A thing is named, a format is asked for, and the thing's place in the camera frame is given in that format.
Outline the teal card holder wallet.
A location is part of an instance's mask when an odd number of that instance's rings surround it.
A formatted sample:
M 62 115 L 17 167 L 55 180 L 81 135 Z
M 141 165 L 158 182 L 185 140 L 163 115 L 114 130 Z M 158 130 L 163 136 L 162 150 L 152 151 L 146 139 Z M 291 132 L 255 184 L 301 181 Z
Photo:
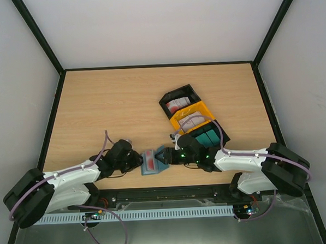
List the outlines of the teal card holder wallet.
M 167 170 L 170 165 L 164 164 L 156 158 L 156 154 L 164 151 L 164 146 L 159 147 L 156 150 L 145 150 L 141 154 L 143 158 L 143 163 L 141 165 L 141 174 L 144 175 L 154 175 L 159 174 L 160 172 Z

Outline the yellow bin with cards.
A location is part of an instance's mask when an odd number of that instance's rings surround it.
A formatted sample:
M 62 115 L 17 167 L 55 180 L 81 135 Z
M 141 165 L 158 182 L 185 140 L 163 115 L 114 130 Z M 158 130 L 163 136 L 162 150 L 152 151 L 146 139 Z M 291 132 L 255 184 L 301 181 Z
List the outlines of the yellow bin with cards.
M 202 101 L 177 110 L 172 118 L 169 119 L 174 129 L 180 135 L 190 133 L 210 123 L 211 120 L 215 120 L 215 117 Z

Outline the black bin with teal cards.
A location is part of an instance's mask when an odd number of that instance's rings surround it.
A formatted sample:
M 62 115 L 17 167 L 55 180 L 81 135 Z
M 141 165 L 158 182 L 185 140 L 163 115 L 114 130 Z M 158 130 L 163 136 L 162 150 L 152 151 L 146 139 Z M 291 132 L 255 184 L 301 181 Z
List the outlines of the black bin with teal cards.
M 227 133 L 222 129 L 220 124 L 216 121 L 214 124 L 211 121 L 207 121 L 203 124 L 198 125 L 197 127 L 190 129 L 188 134 L 190 134 L 193 138 L 195 138 L 201 145 L 204 147 L 215 147 L 221 145 L 221 133 L 218 130 L 222 131 L 222 141 L 223 146 L 226 145 L 228 141 L 230 141 L 230 137 Z

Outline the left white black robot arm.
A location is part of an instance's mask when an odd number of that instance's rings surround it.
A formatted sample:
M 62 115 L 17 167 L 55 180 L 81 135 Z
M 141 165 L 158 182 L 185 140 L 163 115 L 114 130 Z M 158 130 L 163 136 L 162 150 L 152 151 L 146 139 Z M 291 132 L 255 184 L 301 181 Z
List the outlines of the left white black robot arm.
M 30 169 L 3 198 L 9 210 L 8 218 L 23 229 L 52 211 L 73 205 L 93 205 L 98 199 L 95 182 L 115 171 L 130 172 L 142 163 L 143 157 L 133 150 L 130 142 L 122 139 L 111 149 L 102 149 L 70 168 L 49 172 Z

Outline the black bin with red cards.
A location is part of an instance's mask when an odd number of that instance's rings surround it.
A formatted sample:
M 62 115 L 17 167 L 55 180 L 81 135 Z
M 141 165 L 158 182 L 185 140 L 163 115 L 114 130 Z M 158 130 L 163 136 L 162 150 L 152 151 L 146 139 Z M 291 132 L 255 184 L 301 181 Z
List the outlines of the black bin with red cards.
M 173 114 L 186 106 L 200 102 L 201 99 L 194 91 L 190 84 L 166 93 L 159 101 L 159 105 L 166 114 L 168 119 L 171 119 Z

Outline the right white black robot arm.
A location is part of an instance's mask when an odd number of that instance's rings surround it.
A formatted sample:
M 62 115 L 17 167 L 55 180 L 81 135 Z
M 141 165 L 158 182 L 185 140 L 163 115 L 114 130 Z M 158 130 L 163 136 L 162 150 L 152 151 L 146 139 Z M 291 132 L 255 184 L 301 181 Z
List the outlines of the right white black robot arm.
M 310 178 L 310 163 L 280 143 L 272 142 L 260 150 L 229 150 L 220 145 L 203 146 L 196 138 L 184 134 L 175 147 L 155 153 L 163 164 L 196 164 L 206 172 L 236 171 L 234 188 L 246 195 L 278 190 L 301 197 Z

